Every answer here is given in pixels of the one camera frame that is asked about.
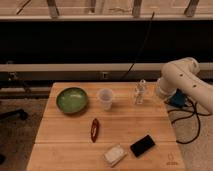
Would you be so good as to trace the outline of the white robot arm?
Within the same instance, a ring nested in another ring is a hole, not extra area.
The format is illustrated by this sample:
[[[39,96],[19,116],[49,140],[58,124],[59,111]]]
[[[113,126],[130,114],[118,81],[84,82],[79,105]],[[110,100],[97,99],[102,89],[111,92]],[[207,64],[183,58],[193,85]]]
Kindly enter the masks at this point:
[[[213,85],[199,79],[196,76],[199,71],[199,63],[191,57],[164,64],[156,82],[156,95],[166,100],[179,89],[213,114]]]

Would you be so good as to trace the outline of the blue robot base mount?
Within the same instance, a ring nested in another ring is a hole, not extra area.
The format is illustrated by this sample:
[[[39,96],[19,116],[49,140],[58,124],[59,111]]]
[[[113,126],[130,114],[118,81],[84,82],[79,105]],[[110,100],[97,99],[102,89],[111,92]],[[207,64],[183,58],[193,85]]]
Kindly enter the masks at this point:
[[[169,104],[174,107],[182,108],[186,103],[186,95],[177,90],[176,93],[169,99]]]

